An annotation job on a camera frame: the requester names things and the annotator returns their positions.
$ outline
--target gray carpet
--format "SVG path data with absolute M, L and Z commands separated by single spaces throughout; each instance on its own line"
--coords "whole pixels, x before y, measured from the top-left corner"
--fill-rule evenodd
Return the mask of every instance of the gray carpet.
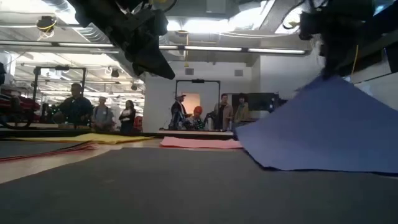
M 398 180 L 244 152 L 123 149 L 0 185 L 1 223 L 398 223 Z
M 0 159 L 15 156 L 32 156 L 59 151 L 81 142 L 0 141 Z

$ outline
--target yellow fabric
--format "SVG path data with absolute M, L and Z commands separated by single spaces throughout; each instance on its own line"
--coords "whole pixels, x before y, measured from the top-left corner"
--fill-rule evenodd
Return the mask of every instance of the yellow fabric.
M 85 142 L 93 141 L 100 144 L 119 144 L 124 142 L 143 141 L 151 139 L 152 137 L 129 137 L 129 136 L 117 136 L 110 134 L 82 134 L 76 137 L 59 137 L 59 138 L 13 138 L 23 141 L 48 141 L 48 142 Z

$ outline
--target cap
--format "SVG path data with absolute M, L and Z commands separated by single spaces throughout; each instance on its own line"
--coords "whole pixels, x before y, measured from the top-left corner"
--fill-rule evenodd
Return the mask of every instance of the cap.
M 186 95 L 184 95 L 182 92 L 177 92 L 177 94 L 175 95 L 175 97 L 181 97 L 181 96 L 186 96 Z

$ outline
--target orange beanie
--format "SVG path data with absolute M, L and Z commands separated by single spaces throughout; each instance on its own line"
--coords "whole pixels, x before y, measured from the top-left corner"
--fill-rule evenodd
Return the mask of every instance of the orange beanie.
M 203 109 L 201 106 L 197 106 L 195 107 L 195 109 L 193 110 L 194 113 L 198 113 L 201 114 L 203 112 Z

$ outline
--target pink cloth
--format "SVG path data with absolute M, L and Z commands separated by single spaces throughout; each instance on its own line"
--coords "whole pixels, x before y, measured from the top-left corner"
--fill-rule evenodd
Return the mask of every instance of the pink cloth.
M 179 139 L 175 137 L 164 137 L 160 143 L 164 147 L 185 147 L 185 148 L 210 148 L 210 149 L 240 149 L 243 148 L 239 141 L 230 140 L 199 140 Z

